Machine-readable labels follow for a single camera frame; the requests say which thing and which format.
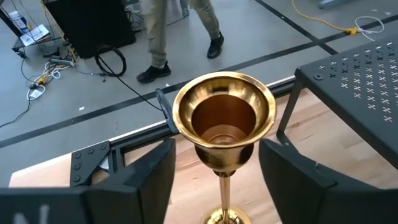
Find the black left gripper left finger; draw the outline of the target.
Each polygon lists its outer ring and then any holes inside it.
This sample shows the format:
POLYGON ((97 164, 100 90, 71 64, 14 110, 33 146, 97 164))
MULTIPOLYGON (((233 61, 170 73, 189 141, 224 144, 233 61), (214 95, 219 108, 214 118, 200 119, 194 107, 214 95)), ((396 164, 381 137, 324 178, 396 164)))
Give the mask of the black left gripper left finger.
POLYGON ((175 160, 175 140, 166 139, 92 186, 1 189, 1 223, 163 223, 175 160))

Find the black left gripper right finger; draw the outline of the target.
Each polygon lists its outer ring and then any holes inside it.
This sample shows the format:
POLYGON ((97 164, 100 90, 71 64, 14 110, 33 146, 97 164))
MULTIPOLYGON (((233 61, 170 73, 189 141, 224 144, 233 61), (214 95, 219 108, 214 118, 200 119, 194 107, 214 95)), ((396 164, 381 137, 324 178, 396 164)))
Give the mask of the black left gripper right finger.
POLYGON ((262 174, 282 223, 397 224, 397 190, 379 189, 274 141, 259 142, 262 174))

